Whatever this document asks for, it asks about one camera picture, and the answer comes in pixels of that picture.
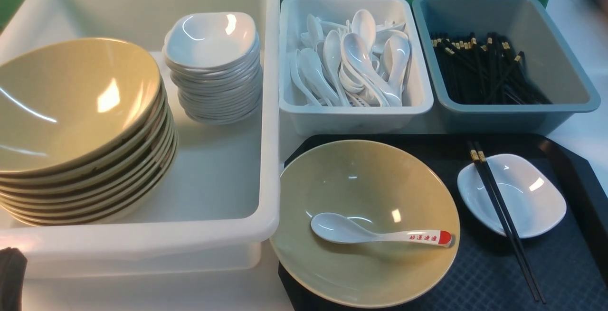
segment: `black tray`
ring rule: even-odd
[[[286,164],[319,145],[345,139],[383,142],[427,164],[450,190],[460,215],[460,247],[447,275],[432,290],[391,311],[608,311],[608,198],[589,162],[534,134],[373,135],[307,139]],[[487,157],[513,153],[526,158],[562,192],[567,212],[554,229],[523,240],[547,304],[534,302],[506,238],[467,209],[456,177],[471,160],[466,140],[479,140]],[[481,239],[492,237],[492,241]],[[345,311],[309,292],[279,265],[278,274],[295,311]]]

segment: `black chopsticks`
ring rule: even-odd
[[[452,101],[465,105],[551,104],[524,75],[525,54],[515,52],[506,36],[490,32],[477,39],[430,35],[439,70]]]
[[[488,196],[492,202],[492,205],[494,206],[496,214],[498,215],[500,224],[504,230],[504,234],[511,242],[511,246],[515,252],[515,257],[517,257],[517,263],[519,263],[519,267],[521,268],[523,276],[526,279],[526,283],[528,283],[528,287],[530,288],[530,292],[532,292],[534,301],[538,302],[540,298],[543,304],[547,304],[545,297],[542,295],[541,288],[538,286],[538,281],[536,281],[536,276],[534,276],[534,272],[532,272],[530,261],[528,261],[528,257],[523,250],[521,239],[517,234],[517,229],[515,229],[511,215],[509,214],[508,209],[506,209],[506,204],[504,204],[504,199],[502,198],[502,194],[500,194],[500,190],[496,184],[494,175],[492,174],[490,166],[486,161],[482,147],[480,146],[479,142],[473,143],[471,141],[467,141],[467,145],[469,147],[471,159],[473,159],[473,163],[475,164],[475,168],[479,173],[479,177],[481,177],[482,182],[486,187],[486,191],[488,191]]]

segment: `spoon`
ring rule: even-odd
[[[289,72],[291,74],[291,80],[294,82],[295,86],[306,96],[308,103],[310,105],[315,105],[317,107],[321,107],[321,103],[317,100],[317,98],[313,95],[313,93],[304,85],[302,78],[300,77],[300,71],[298,68],[298,56],[300,55],[300,50],[295,50],[295,53],[291,55],[289,59]]]
[[[365,43],[356,33],[349,33],[342,39],[342,59],[352,68],[369,79],[373,85],[382,91],[382,94],[391,107],[402,107],[401,96],[396,95],[392,88],[374,70]]]
[[[376,21],[370,11],[366,9],[358,10],[352,18],[352,33],[356,33],[365,43],[367,53],[371,53],[371,49],[376,41]]]
[[[410,60],[410,43],[408,39],[395,34],[384,45],[384,62],[390,67],[389,86],[394,92],[401,92],[403,79]]]
[[[383,30],[403,30],[405,26],[405,23],[396,24],[394,21],[390,23],[385,21],[384,25],[376,25],[376,32],[381,32]]]
[[[354,107],[369,107],[370,106],[366,101],[363,101],[363,99],[361,99],[360,97],[358,97],[355,94],[346,92],[346,95],[348,95],[348,100],[352,103],[352,105]]]
[[[341,25],[338,23],[332,23],[331,21],[319,21],[321,23],[321,29],[323,29],[323,34],[328,35],[332,30],[343,30],[345,33],[348,30],[348,27],[345,25]]]
[[[348,98],[344,92],[344,88],[338,77],[338,70],[340,68],[340,62],[342,61],[340,54],[340,36],[338,31],[330,30],[325,38],[325,44],[323,45],[323,64],[328,73],[330,81],[334,88],[338,92],[338,97],[343,106],[348,106]]]
[[[378,234],[361,227],[342,215],[324,212],[313,217],[310,225],[319,237],[335,244],[363,244],[366,242],[416,242],[449,247],[452,235],[444,230],[412,230]]]
[[[309,14],[306,17],[306,29],[308,30],[308,36],[310,37],[312,47],[316,47],[319,41],[325,39],[320,21],[312,14]]]
[[[352,78],[347,75],[344,63],[342,63],[342,66],[340,67],[340,73],[338,74],[338,77],[340,79],[340,83],[343,89],[346,91],[347,94],[356,94],[362,92],[363,89],[365,89],[365,86],[363,84],[359,84],[359,82],[354,82]]]
[[[302,56],[302,71],[306,80],[317,88],[328,106],[341,105],[340,98],[323,76],[323,65],[319,55],[313,49],[308,48],[302,49],[300,55]]]
[[[374,42],[374,46],[372,48],[373,53],[374,54],[384,53],[384,45],[389,40],[389,38],[392,36],[400,36],[405,39],[409,39],[408,35],[405,34],[404,32],[401,32],[400,30],[393,30],[393,29],[381,30],[378,33],[376,33],[376,41]]]
[[[345,56],[342,56],[342,66],[340,71],[340,78],[342,79],[342,75],[345,76],[345,80],[343,80],[342,85],[344,89],[351,93],[360,93],[365,87],[365,93],[367,95],[372,95],[380,104],[380,107],[388,107],[390,106],[386,97],[382,93],[382,91],[371,81],[363,76],[361,76],[352,66],[345,60]]]

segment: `spoon handle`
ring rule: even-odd
[[[398,233],[378,234],[378,241],[404,241],[449,247],[452,235],[445,230],[410,230]]]

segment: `white soup spoon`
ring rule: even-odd
[[[449,247],[452,235],[444,230],[411,230],[377,234],[361,227],[340,214],[323,212],[310,222],[315,234],[335,244],[363,244],[366,242],[416,242],[419,244]]]

